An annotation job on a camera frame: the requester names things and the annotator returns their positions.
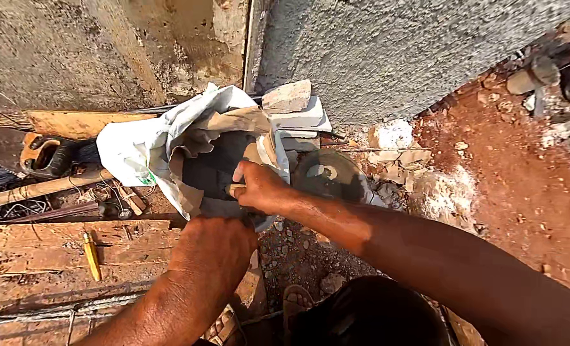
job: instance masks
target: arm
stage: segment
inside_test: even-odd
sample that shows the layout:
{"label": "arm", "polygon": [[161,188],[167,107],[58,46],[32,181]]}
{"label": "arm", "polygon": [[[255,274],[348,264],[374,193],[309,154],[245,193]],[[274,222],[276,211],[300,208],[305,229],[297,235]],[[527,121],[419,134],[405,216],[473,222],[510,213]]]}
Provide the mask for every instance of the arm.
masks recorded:
{"label": "arm", "polygon": [[166,273],[131,307],[79,345],[191,345],[219,317],[257,248],[238,219],[194,217]]}
{"label": "arm", "polygon": [[310,196],[241,162],[240,204],[300,222],[473,323],[489,344],[570,345],[570,289],[440,222]]}

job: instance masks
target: dirt ground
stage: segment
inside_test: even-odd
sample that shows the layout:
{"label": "dirt ground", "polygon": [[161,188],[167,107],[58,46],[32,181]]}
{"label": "dirt ground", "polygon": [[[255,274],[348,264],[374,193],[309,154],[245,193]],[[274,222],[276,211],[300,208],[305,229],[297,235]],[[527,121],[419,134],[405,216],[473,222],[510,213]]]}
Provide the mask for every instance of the dirt ground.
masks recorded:
{"label": "dirt ground", "polygon": [[[460,165],[478,184],[474,218],[484,238],[570,287],[570,154],[540,145],[548,122],[535,120],[500,76],[482,76],[416,121],[436,169]],[[496,94],[498,99],[492,101]],[[468,147],[462,155],[457,142]]]}

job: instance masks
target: yellow pencil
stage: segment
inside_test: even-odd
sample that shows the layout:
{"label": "yellow pencil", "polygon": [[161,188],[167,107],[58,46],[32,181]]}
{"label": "yellow pencil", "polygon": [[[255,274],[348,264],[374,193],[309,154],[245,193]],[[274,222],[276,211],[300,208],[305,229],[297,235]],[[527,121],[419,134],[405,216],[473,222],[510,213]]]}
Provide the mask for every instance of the yellow pencil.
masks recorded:
{"label": "yellow pencil", "polygon": [[85,240],[85,254],[86,259],[89,261],[91,274],[95,281],[99,281],[101,280],[101,271],[99,270],[99,263],[97,261],[97,249],[95,249],[95,242],[87,232],[82,233],[82,239]]}

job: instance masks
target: foot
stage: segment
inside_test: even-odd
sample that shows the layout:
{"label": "foot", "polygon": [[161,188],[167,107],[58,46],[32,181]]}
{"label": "foot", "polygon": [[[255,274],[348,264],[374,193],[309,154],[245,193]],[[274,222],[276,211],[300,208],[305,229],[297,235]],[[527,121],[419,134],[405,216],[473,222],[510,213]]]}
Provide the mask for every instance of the foot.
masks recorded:
{"label": "foot", "polygon": [[283,327],[289,334],[289,318],[313,307],[313,298],[302,286],[293,284],[283,293]]}
{"label": "foot", "polygon": [[212,323],[212,326],[201,336],[202,339],[216,345],[223,345],[229,336],[238,328],[234,310],[227,304],[221,315]]}

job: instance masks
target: cement bag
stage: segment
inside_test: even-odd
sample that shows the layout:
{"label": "cement bag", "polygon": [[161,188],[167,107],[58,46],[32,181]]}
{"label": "cement bag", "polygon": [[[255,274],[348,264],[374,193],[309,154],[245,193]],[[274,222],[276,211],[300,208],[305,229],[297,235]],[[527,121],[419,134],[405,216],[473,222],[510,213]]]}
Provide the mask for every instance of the cement bag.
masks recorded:
{"label": "cement bag", "polygon": [[183,161],[210,152],[212,140],[234,130],[256,135],[262,163],[289,183],[289,162],[276,128],[235,86],[218,89],[209,83],[204,93],[159,118],[108,124],[97,136],[97,148],[102,165],[123,185],[159,185],[189,220],[200,213],[203,191],[182,183]]}

